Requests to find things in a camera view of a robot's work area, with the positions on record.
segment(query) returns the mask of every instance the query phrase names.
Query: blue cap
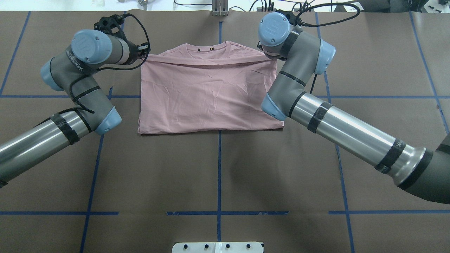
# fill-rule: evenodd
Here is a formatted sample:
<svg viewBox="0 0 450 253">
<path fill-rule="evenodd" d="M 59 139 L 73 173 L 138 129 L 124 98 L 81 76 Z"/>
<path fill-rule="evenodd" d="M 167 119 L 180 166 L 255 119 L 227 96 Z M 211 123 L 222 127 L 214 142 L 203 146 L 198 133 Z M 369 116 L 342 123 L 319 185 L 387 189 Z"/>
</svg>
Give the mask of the blue cap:
<svg viewBox="0 0 450 253">
<path fill-rule="evenodd" d="M 52 88 L 55 91 L 63 91 L 64 89 L 59 87 L 55 80 L 53 79 L 52 72 L 50 71 L 50 63 L 52 62 L 53 58 L 50 59 L 46 64 L 40 68 L 40 76 L 42 80 L 44 80 L 44 83 L 46 83 L 50 88 Z"/>
<path fill-rule="evenodd" d="M 328 65 L 331 63 L 331 60 L 333 60 L 335 54 L 336 48 L 320 39 L 319 58 L 317 59 L 314 73 L 318 75 L 323 74 L 325 69 L 327 69 Z"/>
<path fill-rule="evenodd" d="M 115 128 L 118 124 L 122 122 L 122 118 L 113 106 L 111 111 L 106 115 L 105 119 L 100 123 L 99 127 L 95 130 L 99 135 L 105 134 L 109 130 Z"/>
<path fill-rule="evenodd" d="M 71 46 L 75 56 L 89 64 L 104 62 L 113 50 L 113 44 L 106 34 L 87 29 L 75 33 Z"/>
<path fill-rule="evenodd" d="M 267 113 L 268 115 L 278 119 L 279 121 L 283 121 L 287 118 L 286 115 L 278 108 L 278 106 L 272 101 L 269 94 L 265 95 L 264 100 L 261 104 L 261 109 Z"/>
<path fill-rule="evenodd" d="M 265 46 L 278 46 L 291 32 L 288 19 L 281 13 L 272 12 L 264 16 L 258 27 L 258 38 Z"/>
</svg>

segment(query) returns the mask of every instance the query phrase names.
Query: pink fabric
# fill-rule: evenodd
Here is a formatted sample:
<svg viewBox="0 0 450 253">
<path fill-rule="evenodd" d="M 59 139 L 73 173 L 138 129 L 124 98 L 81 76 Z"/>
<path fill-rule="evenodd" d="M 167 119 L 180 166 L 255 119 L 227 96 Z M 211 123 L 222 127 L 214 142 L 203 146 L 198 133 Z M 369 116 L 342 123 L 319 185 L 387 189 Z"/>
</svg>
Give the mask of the pink fabric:
<svg viewBox="0 0 450 253">
<path fill-rule="evenodd" d="M 142 65 L 138 133 L 282 128 L 260 108 L 275 75 L 275 60 L 230 41 L 151 54 Z"/>
</svg>

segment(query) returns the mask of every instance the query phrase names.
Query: silver cylinder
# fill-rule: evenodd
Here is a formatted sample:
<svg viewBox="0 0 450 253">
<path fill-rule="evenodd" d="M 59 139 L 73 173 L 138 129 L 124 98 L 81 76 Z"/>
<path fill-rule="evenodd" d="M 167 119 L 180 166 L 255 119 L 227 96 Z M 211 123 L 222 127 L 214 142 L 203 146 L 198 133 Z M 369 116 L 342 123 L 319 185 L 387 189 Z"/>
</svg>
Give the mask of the silver cylinder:
<svg viewBox="0 0 450 253">
<path fill-rule="evenodd" d="M 61 116 L 79 138 L 89 133 L 76 112 Z M 52 120 L 34 127 L 0 145 L 0 181 L 10 181 L 67 146 L 69 141 Z"/>
<path fill-rule="evenodd" d="M 324 101 L 304 94 L 295 105 L 291 118 L 308 127 L 311 119 Z M 396 139 L 365 123 L 364 121 L 332 106 L 319 122 L 316 133 L 345 150 L 364 160 L 372 166 L 377 166 L 386 157 Z M 406 145 L 399 158 L 388 172 L 399 185 L 414 170 L 422 159 L 425 148 L 414 148 Z"/>
</svg>

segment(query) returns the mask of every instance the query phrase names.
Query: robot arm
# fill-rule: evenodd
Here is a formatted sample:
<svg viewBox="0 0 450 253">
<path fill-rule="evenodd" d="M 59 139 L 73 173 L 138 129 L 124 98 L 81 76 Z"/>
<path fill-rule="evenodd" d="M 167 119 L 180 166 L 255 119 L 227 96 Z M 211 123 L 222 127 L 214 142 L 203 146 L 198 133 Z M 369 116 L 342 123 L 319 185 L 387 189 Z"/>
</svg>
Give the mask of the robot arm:
<svg viewBox="0 0 450 253">
<path fill-rule="evenodd" d="M 286 63 L 261 108 L 278 120 L 290 117 L 388 174 L 399 188 L 422 199 L 450 204 L 450 135 L 436 151 L 415 148 L 304 91 L 311 76 L 322 74 L 335 48 L 283 14 L 267 14 L 258 29 L 264 53 Z"/>
<path fill-rule="evenodd" d="M 120 24 L 127 16 L 132 15 L 103 17 L 95 30 L 77 32 L 65 52 L 42 67 L 44 82 L 53 90 L 66 91 L 77 107 L 0 145 L 0 188 L 90 132 L 102 135 L 122 121 L 92 75 L 104 64 L 128 65 L 148 55 L 147 43 L 136 46 L 123 34 Z M 112 33 L 115 27 L 119 31 Z"/>
</svg>

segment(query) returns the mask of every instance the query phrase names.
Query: black band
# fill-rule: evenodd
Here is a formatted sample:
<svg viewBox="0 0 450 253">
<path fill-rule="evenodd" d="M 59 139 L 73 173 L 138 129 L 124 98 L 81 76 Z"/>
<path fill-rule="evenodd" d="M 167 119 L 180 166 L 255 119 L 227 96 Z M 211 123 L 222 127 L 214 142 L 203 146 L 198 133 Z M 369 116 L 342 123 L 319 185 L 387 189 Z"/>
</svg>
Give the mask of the black band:
<svg viewBox="0 0 450 253">
<path fill-rule="evenodd" d="M 87 130 L 89 131 L 89 133 L 92 132 L 91 127 L 89 126 L 87 120 L 83 117 L 83 114 L 81 114 L 80 110 L 75 110 L 76 114 L 78 115 L 78 117 L 80 117 L 80 119 L 83 121 L 83 123 L 85 124 Z"/>
<path fill-rule="evenodd" d="M 75 54 L 72 52 L 72 48 L 69 46 L 66 48 L 66 56 L 69 58 L 69 61 L 83 74 L 87 76 L 92 76 L 98 71 L 90 68 L 86 63 L 80 61 Z"/>
<path fill-rule="evenodd" d="M 441 145 L 439 145 L 439 147 L 437 147 L 436 150 L 450 154 L 450 146 L 449 145 L 441 144 Z"/>
<path fill-rule="evenodd" d="M 76 143 L 80 140 L 78 137 L 77 132 L 73 130 L 67 121 L 58 113 L 53 114 L 50 116 L 50 119 L 56 124 L 56 126 L 63 132 L 64 136 L 66 136 L 67 140 L 69 141 L 70 145 Z"/>
<path fill-rule="evenodd" d="M 301 27 L 295 26 L 294 29 L 289 33 L 288 37 L 284 41 L 283 45 L 280 49 L 280 55 L 283 57 L 287 57 L 289 54 L 289 51 L 292 48 L 292 45 L 294 45 L 295 40 L 297 40 L 300 33 L 304 31 Z"/>
<path fill-rule="evenodd" d="M 100 86 L 96 86 L 94 88 L 90 88 L 86 90 L 85 92 L 80 93 L 78 96 L 74 97 L 72 100 L 79 100 L 80 98 L 86 96 L 87 94 L 91 93 L 92 91 L 100 89 Z"/>
<path fill-rule="evenodd" d="M 332 104 L 325 101 L 321 103 L 319 108 L 317 108 L 314 115 L 312 116 L 310 122 L 308 123 L 308 130 L 315 133 L 317 131 L 317 127 L 324 119 L 325 114 L 332 106 L 333 106 Z"/>
<path fill-rule="evenodd" d="M 425 169 L 428 167 L 428 164 L 430 164 L 431 158 L 433 158 L 433 152 L 426 149 L 425 154 L 423 154 L 423 157 L 420 160 L 417 167 L 401 184 L 398 185 L 398 187 L 402 190 L 406 190 L 411 185 L 413 185 L 417 181 L 417 179 L 422 175 L 422 173 L 425 171 Z"/>
<path fill-rule="evenodd" d="M 383 174 L 388 173 L 391 170 L 391 167 L 400 157 L 401 153 L 406 147 L 406 143 L 400 139 L 395 139 L 394 144 L 386 153 L 381 162 L 375 166 L 375 169 Z"/>
<path fill-rule="evenodd" d="M 3 182 L 2 180 L 0 180 L 0 188 L 2 188 L 3 186 L 7 185 L 7 182 Z"/>
<path fill-rule="evenodd" d="M 291 78 L 292 80 L 294 80 L 294 81 L 298 82 L 299 84 L 303 85 L 303 87 L 306 86 L 306 83 L 305 83 L 304 81 L 298 79 L 297 77 L 295 77 L 295 76 L 293 76 L 293 75 L 291 75 L 291 74 L 289 74 L 289 73 L 287 73 L 287 72 L 280 71 L 280 74 L 282 74 L 282 75 L 284 75 L 284 76 L 287 76 L 287 77 Z"/>
<path fill-rule="evenodd" d="M 297 105 L 298 101 L 300 100 L 300 98 L 306 93 L 306 91 L 300 93 L 300 95 L 298 95 L 297 99 L 295 99 L 294 103 L 292 104 L 291 110 L 289 111 L 289 117 L 291 117 L 292 115 L 292 111 L 294 110 L 295 106 Z"/>
</svg>

